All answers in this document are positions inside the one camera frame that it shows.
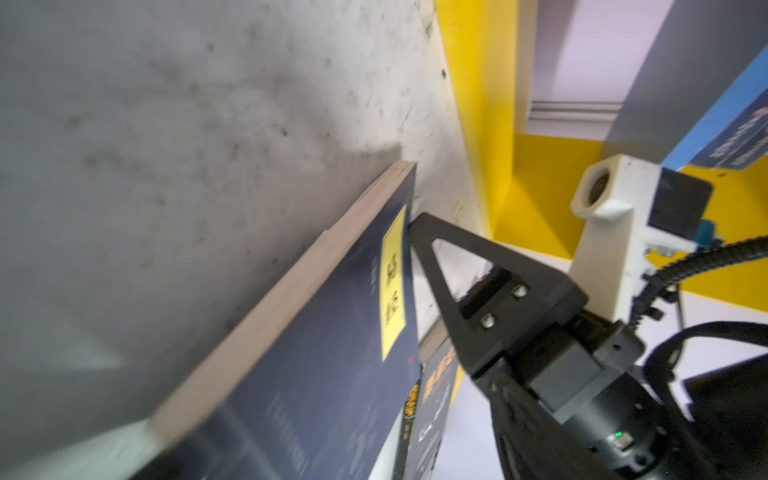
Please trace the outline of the dark portrait cover book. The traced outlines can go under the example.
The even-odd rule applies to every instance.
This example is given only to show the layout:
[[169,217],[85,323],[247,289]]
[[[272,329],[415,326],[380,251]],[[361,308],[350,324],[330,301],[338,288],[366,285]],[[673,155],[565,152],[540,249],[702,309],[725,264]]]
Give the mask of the dark portrait cover book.
[[689,164],[710,170],[749,168],[767,155],[767,111],[767,91],[763,91]]

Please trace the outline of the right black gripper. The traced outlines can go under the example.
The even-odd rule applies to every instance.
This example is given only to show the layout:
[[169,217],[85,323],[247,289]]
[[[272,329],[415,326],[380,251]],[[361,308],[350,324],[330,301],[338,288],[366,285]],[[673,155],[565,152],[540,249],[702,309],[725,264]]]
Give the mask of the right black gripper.
[[[629,373],[642,342],[581,312],[564,272],[429,213],[409,237],[460,363],[490,402],[507,479],[669,479],[672,430]],[[491,263],[454,299],[433,244]]]

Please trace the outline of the navy book yellow label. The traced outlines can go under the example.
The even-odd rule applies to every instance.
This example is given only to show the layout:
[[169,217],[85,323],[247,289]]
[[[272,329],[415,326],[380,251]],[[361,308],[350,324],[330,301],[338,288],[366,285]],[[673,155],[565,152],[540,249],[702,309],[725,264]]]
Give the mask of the navy book yellow label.
[[419,376],[393,163],[161,405],[141,479],[366,479]]

